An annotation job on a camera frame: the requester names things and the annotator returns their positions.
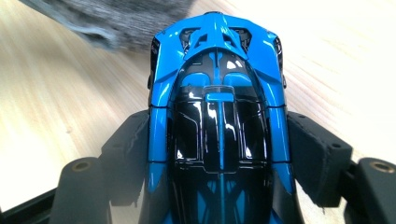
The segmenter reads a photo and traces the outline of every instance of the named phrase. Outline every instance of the wooden table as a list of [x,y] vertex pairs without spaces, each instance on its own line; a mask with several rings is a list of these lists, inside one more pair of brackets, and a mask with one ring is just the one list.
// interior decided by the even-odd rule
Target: wooden table
[[[191,16],[208,10],[280,35],[289,110],[346,140],[355,161],[371,156],[396,163],[396,1],[203,0]],[[20,2],[2,0],[2,210],[56,187],[70,161],[99,156],[123,121],[147,107],[148,75],[147,52],[95,49]],[[345,202],[322,210],[300,189],[299,197],[307,223],[342,222]],[[128,209],[114,209],[116,223],[137,220],[138,208]]]

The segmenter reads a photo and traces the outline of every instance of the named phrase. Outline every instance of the glossy black panel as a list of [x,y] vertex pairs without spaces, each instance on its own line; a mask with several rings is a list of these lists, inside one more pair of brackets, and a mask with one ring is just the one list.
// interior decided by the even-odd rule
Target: glossy black panel
[[238,168],[239,162],[239,136],[238,125],[235,119],[234,104],[223,103],[224,117],[224,171],[234,172]]
[[202,167],[172,166],[171,211],[176,223],[268,223],[271,168],[209,175]]
[[218,172],[220,168],[218,111],[218,103],[205,103],[204,164],[208,172]]
[[181,103],[176,105],[174,123],[175,158],[197,160],[200,147],[201,103]]

